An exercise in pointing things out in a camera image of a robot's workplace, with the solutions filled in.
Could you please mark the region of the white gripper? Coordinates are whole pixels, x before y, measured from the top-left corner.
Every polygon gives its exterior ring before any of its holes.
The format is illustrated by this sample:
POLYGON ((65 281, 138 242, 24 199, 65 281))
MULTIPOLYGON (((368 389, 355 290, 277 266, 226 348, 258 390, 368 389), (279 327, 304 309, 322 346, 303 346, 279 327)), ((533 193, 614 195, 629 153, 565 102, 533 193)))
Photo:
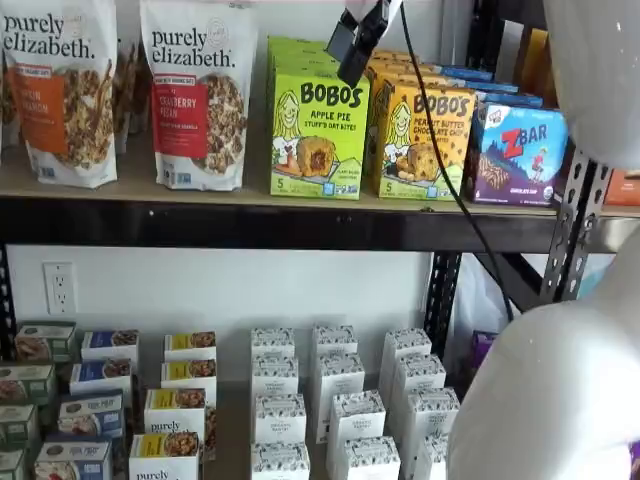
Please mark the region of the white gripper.
POLYGON ((399 13, 402 0, 349 0, 327 43, 327 53, 344 53, 338 76, 356 85, 380 40, 399 13))

